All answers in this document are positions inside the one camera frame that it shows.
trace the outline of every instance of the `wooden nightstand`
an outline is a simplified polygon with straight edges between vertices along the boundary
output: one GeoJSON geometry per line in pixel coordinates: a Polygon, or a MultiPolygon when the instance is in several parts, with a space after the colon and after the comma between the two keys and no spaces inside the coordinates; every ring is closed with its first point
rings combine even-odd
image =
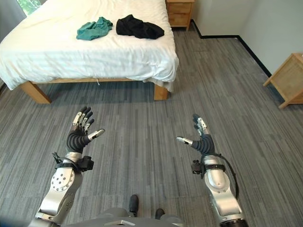
{"type": "Polygon", "coordinates": [[[186,27],[188,31],[194,2],[195,0],[166,0],[171,27],[186,27]]]}
{"type": "Polygon", "coordinates": [[[292,53],[280,68],[264,83],[272,83],[283,102],[279,108],[288,104],[303,104],[303,56],[302,53],[292,53]]]}

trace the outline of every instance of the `mattress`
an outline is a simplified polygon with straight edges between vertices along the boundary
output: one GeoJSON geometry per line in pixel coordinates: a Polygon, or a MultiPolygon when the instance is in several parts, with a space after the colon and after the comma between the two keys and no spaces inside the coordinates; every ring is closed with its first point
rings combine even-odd
{"type": "Polygon", "coordinates": [[[0,77],[11,90],[26,81],[57,78],[172,83],[177,67],[165,0],[48,0],[0,43],[0,77]],[[129,14],[157,24],[164,36],[118,35],[117,20],[129,14]],[[109,19],[113,30],[92,41],[77,40],[77,30],[99,17],[109,19]]]}

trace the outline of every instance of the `cable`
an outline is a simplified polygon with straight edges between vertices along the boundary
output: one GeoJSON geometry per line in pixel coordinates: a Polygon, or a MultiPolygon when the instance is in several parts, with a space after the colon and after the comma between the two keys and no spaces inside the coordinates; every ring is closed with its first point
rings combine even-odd
{"type": "Polygon", "coordinates": [[[79,169],[79,167],[78,167],[78,165],[77,165],[77,163],[75,163],[74,161],[72,161],[72,160],[70,160],[69,158],[66,158],[66,157],[60,157],[59,155],[58,155],[58,153],[57,152],[54,152],[53,154],[53,157],[54,157],[54,159],[55,159],[55,161],[56,161],[56,163],[62,163],[63,162],[63,160],[67,160],[67,161],[69,161],[70,163],[72,163],[73,164],[73,166],[78,170],[78,171],[80,171],[80,169],[79,169]]]}

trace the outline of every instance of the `green cloth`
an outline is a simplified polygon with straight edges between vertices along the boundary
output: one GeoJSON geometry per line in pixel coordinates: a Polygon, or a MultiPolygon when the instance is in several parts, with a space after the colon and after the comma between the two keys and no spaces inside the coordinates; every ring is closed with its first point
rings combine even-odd
{"type": "Polygon", "coordinates": [[[106,36],[112,30],[113,23],[104,17],[99,17],[97,22],[88,22],[77,31],[77,39],[93,40],[106,36]]]}

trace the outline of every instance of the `black cloth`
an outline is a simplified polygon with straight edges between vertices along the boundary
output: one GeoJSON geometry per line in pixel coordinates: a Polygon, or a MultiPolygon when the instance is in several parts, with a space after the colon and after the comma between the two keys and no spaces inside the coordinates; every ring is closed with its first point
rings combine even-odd
{"type": "Polygon", "coordinates": [[[132,14],[123,19],[118,19],[116,31],[118,35],[134,35],[139,39],[157,39],[164,36],[162,28],[155,24],[136,19],[132,14]]]}

